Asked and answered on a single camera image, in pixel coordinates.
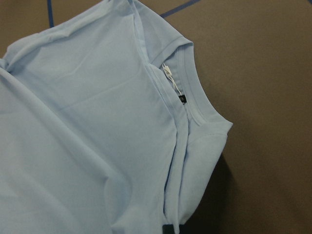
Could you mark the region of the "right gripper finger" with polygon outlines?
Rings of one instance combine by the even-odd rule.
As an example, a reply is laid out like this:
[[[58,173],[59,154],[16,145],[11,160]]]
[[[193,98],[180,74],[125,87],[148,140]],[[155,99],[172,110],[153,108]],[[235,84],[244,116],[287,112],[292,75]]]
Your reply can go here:
[[[163,234],[175,234],[174,226],[171,224],[166,224],[162,226]]]

